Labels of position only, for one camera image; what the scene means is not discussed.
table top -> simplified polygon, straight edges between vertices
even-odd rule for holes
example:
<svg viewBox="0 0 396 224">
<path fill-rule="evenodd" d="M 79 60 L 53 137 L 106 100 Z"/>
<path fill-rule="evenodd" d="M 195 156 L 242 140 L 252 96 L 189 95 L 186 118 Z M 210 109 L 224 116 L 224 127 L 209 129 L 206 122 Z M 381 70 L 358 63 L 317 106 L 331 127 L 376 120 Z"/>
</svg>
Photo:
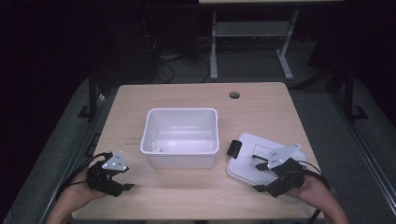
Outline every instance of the table top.
<svg viewBox="0 0 396 224">
<path fill-rule="evenodd" d="M 229 96 L 240 94 L 238 99 Z M 212 169 L 154 169 L 140 151 L 150 109 L 212 107 L 219 113 L 219 153 Z M 208 83 L 122 86 L 95 153 L 123 150 L 130 170 L 114 176 L 135 187 L 119 197 L 95 200 L 77 219 L 269 219 L 311 217 L 314 208 L 259 193 L 227 174 L 233 139 L 252 133 L 282 145 L 300 143 L 318 167 L 289 92 L 283 83 Z"/>
</svg>

white container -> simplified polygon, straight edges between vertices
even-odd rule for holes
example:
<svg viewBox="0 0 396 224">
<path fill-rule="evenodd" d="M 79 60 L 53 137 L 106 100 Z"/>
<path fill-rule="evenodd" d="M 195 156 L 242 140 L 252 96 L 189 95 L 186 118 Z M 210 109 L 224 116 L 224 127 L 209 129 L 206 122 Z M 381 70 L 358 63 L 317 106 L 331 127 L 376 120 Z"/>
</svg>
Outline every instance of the white container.
<svg viewBox="0 0 396 224">
<path fill-rule="evenodd" d="M 155 168 L 212 168 L 219 151 L 213 108 L 154 108 L 140 150 Z"/>
</svg>

metal stand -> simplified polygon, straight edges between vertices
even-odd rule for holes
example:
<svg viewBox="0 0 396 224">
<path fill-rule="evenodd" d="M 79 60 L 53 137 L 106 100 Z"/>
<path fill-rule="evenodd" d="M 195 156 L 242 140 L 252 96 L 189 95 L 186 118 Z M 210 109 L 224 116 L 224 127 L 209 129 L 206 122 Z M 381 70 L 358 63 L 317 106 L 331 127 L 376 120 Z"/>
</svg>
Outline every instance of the metal stand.
<svg viewBox="0 0 396 224">
<path fill-rule="evenodd" d="M 93 75 L 90 75 L 88 77 L 88 86 L 89 86 L 89 92 L 90 92 L 90 106 L 83 106 L 81 110 L 79 111 L 78 118 L 88 118 L 88 122 L 91 122 L 93 117 L 96 114 L 96 100 L 97 100 L 97 94 L 96 94 L 96 83 L 94 80 Z"/>
<path fill-rule="evenodd" d="M 218 65 L 216 59 L 217 36 L 284 36 L 285 41 L 281 49 L 276 51 L 283 73 L 286 79 L 293 79 L 286 51 L 288 50 L 294 24 L 299 11 L 294 10 L 289 21 L 219 21 L 217 22 L 216 11 L 213 12 L 212 20 L 212 50 L 210 52 L 210 78 L 217 80 Z"/>
<path fill-rule="evenodd" d="M 344 110 L 347 118 L 350 122 L 354 122 L 355 119 L 368 119 L 366 113 L 359 105 L 355 105 L 358 114 L 353 114 L 353 82 L 354 77 L 350 72 L 350 68 L 346 73 L 346 87 L 345 87 L 345 98 L 344 98 Z"/>
</svg>

hole in table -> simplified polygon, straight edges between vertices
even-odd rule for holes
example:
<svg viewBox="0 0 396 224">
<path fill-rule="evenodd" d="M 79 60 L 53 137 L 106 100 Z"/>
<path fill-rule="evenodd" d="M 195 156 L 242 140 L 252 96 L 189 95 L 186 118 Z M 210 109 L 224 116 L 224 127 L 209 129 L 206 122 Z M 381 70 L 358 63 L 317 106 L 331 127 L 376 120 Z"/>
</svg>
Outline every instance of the hole in table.
<svg viewBox="0 0 396 224">
<path fill-rule="evenodd" d="M 237 91 L 231 91 L 230 94 L 229 94 L 229 96 L 230 96 L 232 99 L 238 99 L 238 98 L 241 96 L 241 94 L 239 94 L 239 92 L 237 92 Z"/>
</svg>

human arm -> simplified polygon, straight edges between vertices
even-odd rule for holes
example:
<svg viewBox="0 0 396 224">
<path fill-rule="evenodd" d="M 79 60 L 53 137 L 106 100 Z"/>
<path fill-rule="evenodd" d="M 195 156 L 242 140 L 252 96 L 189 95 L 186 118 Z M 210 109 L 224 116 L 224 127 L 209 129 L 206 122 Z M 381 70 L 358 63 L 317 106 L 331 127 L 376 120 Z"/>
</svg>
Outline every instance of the human arm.
<svg viewBox="0 0 396 224">
<path fill-rule="evenodd" d="M 289 190 L 287 194 L 321 210 L 329 224 L 349 223 L 344 209 L 332 193 L 312 175 L 305 175 L 303 185 L 298 189 Z"/>
<path fill-rule="evenodd" d="M 85 181 L 86 171 L 80 172 L 72 183 Z M 47 224 L 66 224 L 70 215 L 87 205 L 90 201 L 106 196 L 103 192 L 90 189 L 86 182 L 71 185 L 64 189 L 58 201 L 52 207 Z"/>
</svg>

